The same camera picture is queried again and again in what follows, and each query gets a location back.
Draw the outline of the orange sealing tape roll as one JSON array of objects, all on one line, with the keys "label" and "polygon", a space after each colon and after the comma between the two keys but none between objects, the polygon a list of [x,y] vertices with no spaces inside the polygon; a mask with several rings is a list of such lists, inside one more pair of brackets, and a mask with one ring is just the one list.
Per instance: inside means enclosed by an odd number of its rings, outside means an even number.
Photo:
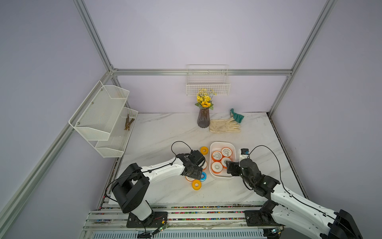
[{"label": "orange sealing tape roll", "polygon": [[191,178],[191,177],[188,177],[186,176],[186,180],[189,181],[189,182],[193,182],[195,179],[194,178]]},{"label": "orange sealing tape roll", "polygon": [[231,159],[229,157],[222,158],[222,160],[221,160],[222,167],[226,169],[228,162],[231,162]]},{"label": "orange sealing tape roll", "polygon": [[221,162],[219,161],[215,161],[212,165],[211,165],[211,170],[214,174],[220,174],[222,171],[223,171],[223,166],[221,164]]},{"label": "orange sealing tape roll", "polygon": [[214,162],[221,162],[223,158],[223,155],[220,151],[216,150],[214,151],[212,154],[211,154],[211,159],[214,161]]},{"label": "orange sealing tape roll", "polygon": [[202,165],[203,171],[205,171],[207,169],[207,167],[208,167],[208,162],[205,161],[204,164]]},{"label": "orange sealing tape roll", "polygon": [[223,157],[228,157],[230,158],[233,154],[232,150],[228,147],[225,147],[221,150],[221,154],[223,155]]}]

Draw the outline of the blue sealing tape roll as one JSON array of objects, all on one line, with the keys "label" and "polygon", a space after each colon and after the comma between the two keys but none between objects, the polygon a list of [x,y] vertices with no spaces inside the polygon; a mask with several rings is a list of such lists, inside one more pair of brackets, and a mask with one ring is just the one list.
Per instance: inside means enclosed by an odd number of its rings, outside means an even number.
[{"label": "blue sealing tape roll", "polygon": [[202,172],[200,181],[201,181],[201,182],[204,182],[204,181],[206,181],[206,179],[207,179],[207,175],[206,175],[206,173],[205,173],[205,172]]}]

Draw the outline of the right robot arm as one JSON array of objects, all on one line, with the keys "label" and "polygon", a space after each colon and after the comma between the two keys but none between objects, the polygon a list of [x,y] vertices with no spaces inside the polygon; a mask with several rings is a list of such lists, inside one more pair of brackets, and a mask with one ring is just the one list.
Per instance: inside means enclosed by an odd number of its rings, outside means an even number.
[{"label": "right robot arm", "polygon": [[360,239],[361,232],[352,215],[325,208],[294,193],[282,182],[264,175],[251,159],[228,162],[227,172],[242,178],[244,185],[267,201],[259,218],[292,228],[311,239]]}]

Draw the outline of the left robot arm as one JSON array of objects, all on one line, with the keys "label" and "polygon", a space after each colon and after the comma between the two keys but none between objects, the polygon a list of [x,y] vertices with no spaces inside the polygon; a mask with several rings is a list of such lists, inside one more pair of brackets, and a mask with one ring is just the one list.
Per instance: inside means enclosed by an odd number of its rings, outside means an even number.
[{"label": "left robot arm", "polygon": [[200,151],[191,150],[152,166],[140,167],[133,163],[112,183],[111,191],[124,214],[132,214],[149,225],[157,217],[149,203],[144,200],[149,186],[177,176],[200,180],[205,162],[206,158]]}]

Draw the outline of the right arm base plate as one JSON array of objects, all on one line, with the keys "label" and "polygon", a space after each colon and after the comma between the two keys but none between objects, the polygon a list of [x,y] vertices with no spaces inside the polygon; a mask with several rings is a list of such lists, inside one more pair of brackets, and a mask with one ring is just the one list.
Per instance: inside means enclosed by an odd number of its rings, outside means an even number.
[{"label": "right arm base plate", "polygon": [[263,204],[260,210],[244,211],[245,220],[248,227],[259,226],[279,226],[272,217],[273,209],[279,204],[268,200]]}]

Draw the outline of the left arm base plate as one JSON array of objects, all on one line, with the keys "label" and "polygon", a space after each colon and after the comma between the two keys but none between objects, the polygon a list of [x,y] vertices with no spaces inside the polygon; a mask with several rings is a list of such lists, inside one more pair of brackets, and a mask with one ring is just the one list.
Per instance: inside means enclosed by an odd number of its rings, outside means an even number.
[{"label": "left arm base plate", "polygon": [[126,227],[131,228],[160,228],[168,221],[168,212],[152,212],[152,214],[141,221],[132,213],[129,214]]}]

